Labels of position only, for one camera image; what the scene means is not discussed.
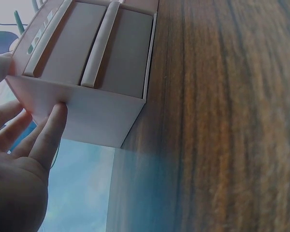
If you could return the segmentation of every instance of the table surface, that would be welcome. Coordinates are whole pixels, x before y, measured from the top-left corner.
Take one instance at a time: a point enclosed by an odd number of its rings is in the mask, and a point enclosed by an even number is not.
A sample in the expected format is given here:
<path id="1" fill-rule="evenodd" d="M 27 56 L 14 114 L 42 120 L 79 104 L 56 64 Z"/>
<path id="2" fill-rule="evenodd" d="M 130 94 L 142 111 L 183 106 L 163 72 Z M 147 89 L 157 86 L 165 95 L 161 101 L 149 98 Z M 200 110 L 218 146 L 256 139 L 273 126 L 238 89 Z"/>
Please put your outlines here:
<path id="1" fill-rule="evenodd" d="M 107 231 L 290 232 L 290 0 L 160 0 Z"/>

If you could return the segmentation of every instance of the hand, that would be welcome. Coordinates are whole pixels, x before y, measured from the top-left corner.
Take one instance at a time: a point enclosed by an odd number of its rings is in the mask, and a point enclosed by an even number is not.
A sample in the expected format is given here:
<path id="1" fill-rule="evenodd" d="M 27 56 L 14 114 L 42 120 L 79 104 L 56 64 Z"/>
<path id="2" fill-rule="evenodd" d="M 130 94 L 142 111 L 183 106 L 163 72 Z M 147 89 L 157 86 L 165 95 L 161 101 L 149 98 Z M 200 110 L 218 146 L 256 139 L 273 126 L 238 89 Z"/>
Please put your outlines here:
<path id="1" fill-rule="evenodd" d="M 0 81 L 12 62 L 11 56 L 0 57 Z M 38 125 L 13 150 L 6 152 L 32 121 L 17 101 L 0 106 L 0 232 L 37 231 L 45 217 L 48 199 L 48 176 L 67 120 L 67 107 L 54 106 L 48 119 Z"/>

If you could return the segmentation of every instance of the pink box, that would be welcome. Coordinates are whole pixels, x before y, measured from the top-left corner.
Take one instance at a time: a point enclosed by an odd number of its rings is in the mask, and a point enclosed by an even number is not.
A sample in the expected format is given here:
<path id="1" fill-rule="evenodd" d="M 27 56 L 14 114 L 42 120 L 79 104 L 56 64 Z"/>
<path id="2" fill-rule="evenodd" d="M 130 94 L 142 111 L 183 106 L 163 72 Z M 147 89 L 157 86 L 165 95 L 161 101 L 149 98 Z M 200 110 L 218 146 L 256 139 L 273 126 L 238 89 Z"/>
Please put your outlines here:
<path id="1" fill-rule="evenodd" d="M 119 2 L 49 0 L 20 38 L 7 83 L 36 123 L 65 102 L 63 138 L 121 147 L 146 103 L 156 20 Z"/>

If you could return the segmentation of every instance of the cardboard box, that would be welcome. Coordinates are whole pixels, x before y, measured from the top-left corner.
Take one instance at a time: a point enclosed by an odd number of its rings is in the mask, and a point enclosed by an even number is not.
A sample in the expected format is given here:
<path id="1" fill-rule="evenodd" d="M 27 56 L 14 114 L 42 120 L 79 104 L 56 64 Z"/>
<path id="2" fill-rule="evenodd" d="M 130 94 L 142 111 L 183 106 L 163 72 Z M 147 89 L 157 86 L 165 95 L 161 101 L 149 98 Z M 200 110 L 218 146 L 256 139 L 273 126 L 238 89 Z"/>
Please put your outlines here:
<path id="1" fill-rule="evenodd" d="M 63 138 L 121 147 L 146 103 L 156 19 L 119 2 L 47 1 L 14 50 L 7 83 L 36 123 L 65 102 Z"/>

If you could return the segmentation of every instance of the wooden table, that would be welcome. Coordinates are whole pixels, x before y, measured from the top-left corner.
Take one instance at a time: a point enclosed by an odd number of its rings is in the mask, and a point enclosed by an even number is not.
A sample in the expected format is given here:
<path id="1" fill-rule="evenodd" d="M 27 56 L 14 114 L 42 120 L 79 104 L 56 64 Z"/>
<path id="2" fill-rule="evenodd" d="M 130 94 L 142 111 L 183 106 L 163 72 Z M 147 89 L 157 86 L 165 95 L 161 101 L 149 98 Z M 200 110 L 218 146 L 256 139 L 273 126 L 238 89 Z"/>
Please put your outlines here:
<path id="1" fill-rule="evenodd" d="M 108 232 L 290 232 L 290 0 L 160 0 Z"/>

